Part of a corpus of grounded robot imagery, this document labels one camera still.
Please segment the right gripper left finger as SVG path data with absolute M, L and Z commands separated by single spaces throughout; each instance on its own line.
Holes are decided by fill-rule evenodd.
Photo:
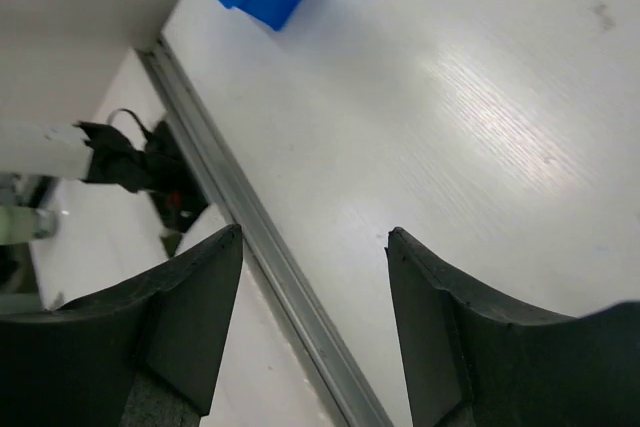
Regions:
M 5 426 L 196 426 L 212 407 L 243 264 L 229 225 L 54 310 L 1 316 Z

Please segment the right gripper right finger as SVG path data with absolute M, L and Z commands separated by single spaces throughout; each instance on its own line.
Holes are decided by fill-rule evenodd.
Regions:
M 635 426 L 639 305 L 570 317 L 510 297 L 407 231 L 386 249 L 416 426 Z

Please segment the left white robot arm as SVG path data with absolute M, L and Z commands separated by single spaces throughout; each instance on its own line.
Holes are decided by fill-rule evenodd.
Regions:
M 72 124 L 1 122 L 1 172 L 63 179 L 88 177 L 93 149 L 88 136 Z

